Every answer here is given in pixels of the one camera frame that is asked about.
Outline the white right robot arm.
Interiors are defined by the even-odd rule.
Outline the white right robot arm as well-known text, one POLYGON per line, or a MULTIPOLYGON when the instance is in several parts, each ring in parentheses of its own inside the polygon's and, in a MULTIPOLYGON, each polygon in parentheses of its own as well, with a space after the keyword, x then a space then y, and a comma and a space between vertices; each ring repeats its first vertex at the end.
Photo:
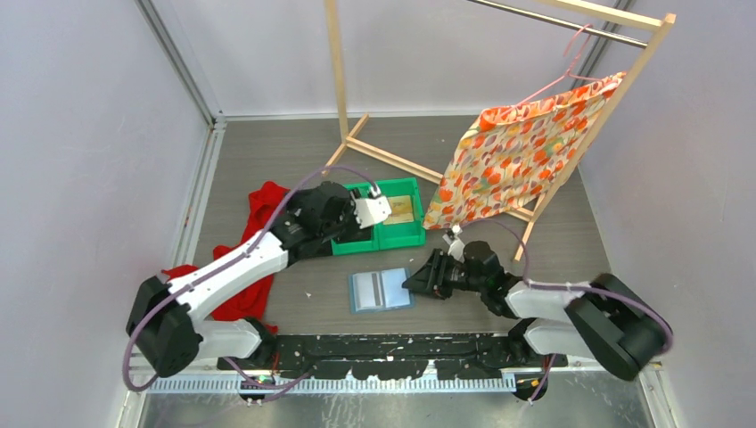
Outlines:
POLYGON ((589 358, 615 377, 632 381, 670 350, 670 325, 617 276, 587 283, 539 283, 501 264, 483 241, 435 249, 402 284, 409 292, 446 300, 456 290, 478 293, 486 309, 515 322, 506 333, 509 354, 521 366, 542 356, 589 358))

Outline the dark credit card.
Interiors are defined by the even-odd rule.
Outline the dark credit card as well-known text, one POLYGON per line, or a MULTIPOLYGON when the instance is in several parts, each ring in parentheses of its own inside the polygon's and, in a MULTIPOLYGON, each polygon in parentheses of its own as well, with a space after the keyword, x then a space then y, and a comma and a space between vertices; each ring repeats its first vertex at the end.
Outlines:
POLYGON ((374 306, 376 308, 383 308, 384 298, 382 289, 382 276, 378 272, 373 272, 371 278, 374 292, 374 306))

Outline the blue card holder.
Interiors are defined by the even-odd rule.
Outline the blue card holder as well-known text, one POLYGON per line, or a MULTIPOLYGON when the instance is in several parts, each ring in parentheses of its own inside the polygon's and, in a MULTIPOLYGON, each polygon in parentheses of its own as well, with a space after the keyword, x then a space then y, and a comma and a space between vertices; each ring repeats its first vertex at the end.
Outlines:
POLYGON ((355 273, 349 277, 349 305, 352 314, 367 314, 415 306, 415 297, 403 287, 409 278, 406 267, 355 273))

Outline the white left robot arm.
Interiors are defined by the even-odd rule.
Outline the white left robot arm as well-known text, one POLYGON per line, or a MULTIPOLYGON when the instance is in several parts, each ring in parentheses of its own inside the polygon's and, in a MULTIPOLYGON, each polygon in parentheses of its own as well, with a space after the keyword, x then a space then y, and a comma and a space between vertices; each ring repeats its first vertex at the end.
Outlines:
POLYGON ((213 311, 267 276, 314 257, 336 238, 352 238, 383 222, 387 199, 377 186, 367 193, 326 181, 284 197, 270 219, 248 241, 209 265, 139 286, 126 331, 159 378, 176 375, 194 361, 236 358, 253 369, 266 367, 276 339, 257 318, 219 321, 213 311))

